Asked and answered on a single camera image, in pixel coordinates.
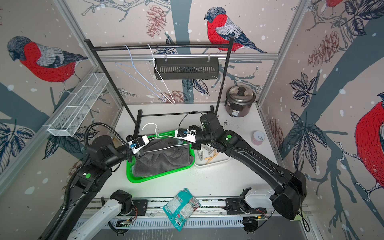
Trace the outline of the dark grey towel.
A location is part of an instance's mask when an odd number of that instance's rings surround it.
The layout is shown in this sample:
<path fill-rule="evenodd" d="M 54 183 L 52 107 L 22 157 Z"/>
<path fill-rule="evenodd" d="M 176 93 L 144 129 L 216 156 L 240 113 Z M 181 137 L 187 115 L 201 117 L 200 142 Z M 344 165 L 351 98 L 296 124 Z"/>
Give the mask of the dark grey towel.
<path fill-rule="evenodd" d="M 162 149 L 176 145 L 178 140 L 165 139 L 163 141 L 153 140 L 142 150 Z M 194 157 L 190 154 L 190 146 L 175 147 L 163 151 L 144 153 L 136 160 L 133 166 L 133 176 L 136 178 L 147 178 L 169 171 L 177 170 L 190 166 Z"/>

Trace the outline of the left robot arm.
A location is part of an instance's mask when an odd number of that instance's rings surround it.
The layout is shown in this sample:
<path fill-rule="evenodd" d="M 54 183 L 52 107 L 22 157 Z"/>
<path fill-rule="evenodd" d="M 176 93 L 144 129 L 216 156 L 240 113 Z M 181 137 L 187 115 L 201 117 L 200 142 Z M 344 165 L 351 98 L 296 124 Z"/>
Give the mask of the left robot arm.
<path fill-rule="evenodd" d="M 84 210 L 103 188 L 112 175 L 112 168 L 132 158 L 132 149 L 120 136 L 122 143 L 115 147 L 112 137 L 104 135 L 85 143 L 86 156 L 81 167 L 71 176 L 64 194 L 64 201 L 40 240 L 66 240 L 73 231 Z"/>

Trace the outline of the white wire hanger front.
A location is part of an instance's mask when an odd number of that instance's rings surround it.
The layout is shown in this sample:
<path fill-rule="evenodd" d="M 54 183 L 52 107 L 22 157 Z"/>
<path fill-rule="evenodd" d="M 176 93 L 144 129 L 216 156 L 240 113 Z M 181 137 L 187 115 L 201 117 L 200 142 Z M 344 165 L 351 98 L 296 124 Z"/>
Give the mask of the white wire hanger front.
<path fill-rule="evenodd" d="M 147 44 L 147 46 L 148 46 L 148 48 L 150 49 L 150 52 L 151 52 L 152 61 L 153 61 L 152 66 L 154 67 L 155 72 L 159 75 L 161 82 L 164 84 L 164 86 L 165 86 L 165 88 L 166 88 L 166 90 L 168 91 L 168 94 L 169 94 L 169 96 L 170 96 L 170 97 L 168 97 L 168 96 L 165 96 L 165 95 L 164 95 L 164 97 L 165 97 L 165 99 L 168 100 L 172 105 L 175 105 L 175 104 L 176 104 L 176 101 L 174 100 L 171 91 L 169 90 L 167 84 L 165 83 L 165 80 L 163 79 L 161 73 L 159 72 L 159 70 L 158 70 L 158 68 L 157 68 L 157 64 L 156 64 L 156 61 L 155 61 L 155 57 L 154 57 L 153 50 L 152 50 L 150 44 Z"/>

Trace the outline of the white wire hanger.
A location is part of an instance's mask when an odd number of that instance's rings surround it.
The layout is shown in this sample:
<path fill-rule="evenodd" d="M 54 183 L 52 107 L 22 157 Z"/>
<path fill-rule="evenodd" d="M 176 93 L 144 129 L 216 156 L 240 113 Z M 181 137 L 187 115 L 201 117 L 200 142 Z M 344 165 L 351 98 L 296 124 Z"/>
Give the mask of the white wire hanger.
<path fill-rule="evenodd" d="M 175 147 L 182 147 L 182 146 L 190 146 L 191 143 L 185 143 L 185 140 L 179 138 L 179 137 L 175 137 L 175 136 L 169 136 L 169 135 L 165 135 L 165 136 L 161 136 L 158 132 L 157 132 L 157 129 L 158 129 L 158 125 L 155 124 L 155 123 L 147 123 L 145 124 L 141 130 L 144 130 L 145 127 L 147 127 L 148 125 L 154 125 L 155 126 L 155 134 L 156 134 L 156 137 L 155 138 L 152 138 L 150 139 L 151 140 L 159 140 L 159 141 L 163 141 L 165 139 L 175 139 L 175 140 L 178 140 L 178 143 L 176 145 L 172 145 L 172 146 L 168 146 L 168 147 L 165 147 L 165 148 L 162 148 L 162 149 L 155 149 L 155 150 L 145 150 L 144 153 L 153 153 L 153 152 L 158 152 L 158 151 L 163 151 L 163 150 L 167 150 L 167 149 L 171 149 L 171 148 L 175 148 Z"/>
<path fill-rule="evenodd" d="M 165 80 L 163 79 L 161 73 L 159 72 L 159 70 L 158 70 L 158 68 L 157 68 L 157 64 L 156 64 L 156 61 L 155 61 L 155 57 L 154 57 L 153 50 L 152 50 L 150 44 L 147 44 L 147 46 L 148 46 L 148 48 L 150 49 L 150 52 L 151 52 L 152 61 L 153 61 L 152 66 L 154 67 L 155 72 L 159 75 L 161 82 L 164 84 L 164 86 L 165 86 L 165 88 L 166 88 L 166 90 L 168 91 L 168 94 L 169 94 L 169 96 L 170 96 L 170 97 L 168 97 L 168 96 L 165 96 L 165 95 L 164 95 L 164 97 L 165 97 L 165 99 L 168 100 L 172 105 L 175 105 L 175 104 L 176 104 L 176 101 L 174 100 L 171 91 L 169 90 L 167 84 L 165 83 Z"/>

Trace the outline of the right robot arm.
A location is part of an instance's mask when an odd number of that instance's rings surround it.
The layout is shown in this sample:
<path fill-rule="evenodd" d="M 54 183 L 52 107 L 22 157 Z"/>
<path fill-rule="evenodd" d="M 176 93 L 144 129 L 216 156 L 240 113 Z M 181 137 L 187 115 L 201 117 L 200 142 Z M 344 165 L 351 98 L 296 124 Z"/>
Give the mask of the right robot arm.
<path fill-rule="evenodd" d="M 189 127 L 195 143 L 211 145 L 218 152 L 238 160 L 255 172 L 275 191 L 270 196 L 273 208 L 282 217 L 294 220 L 307 196 L 304 174 L 300 171 L 293 173 L 279 166 L 255 150 L 236 132 L 224 130 L 216 115 L 204 114 L 200 122 L 201 127 Z"/>

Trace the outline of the light blue wire hanger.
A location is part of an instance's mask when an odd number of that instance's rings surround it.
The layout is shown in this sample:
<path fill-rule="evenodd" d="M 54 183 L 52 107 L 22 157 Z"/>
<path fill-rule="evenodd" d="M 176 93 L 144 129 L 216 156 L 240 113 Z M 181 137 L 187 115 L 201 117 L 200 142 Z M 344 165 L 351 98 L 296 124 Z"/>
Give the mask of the light blue wire hanger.
<path fill-rule="evenodd" d="M 128 54 L 129 54 L 129 57 L 130 57 L 130 60 L 131 60 L 131 64 L 127 65 L 127 64 L 120 63 L 120 62 L 115 62 L 116 67 L 120 71 L 122 71 L 123 73 L 128 75 L 128 77 L 132 78 L 137 83 L 139 83 L 141 86 L 143 86 L 145 89 L 150 91 L 161 102 L 166 103 L 167 102 L 167 98 L 163 95 L 162 91 L 158 87 L 153 85 L 147 78 L 145 78 L 145 76 L 137 69 L 137 67 L 136 67 L 136 65 L 134 63 L 133 57 L 132 57 L 131 50 L 129 49 L 129 47 L 127 45 L 124 45 L 124 48 L 125 48 L 124 51 L 125 50 L 128 51 Z M 129 68 L 129 69 L 133 69 L 134 74 L 129 73 L 128 71 L 123 69 L 123 67 Z"/>

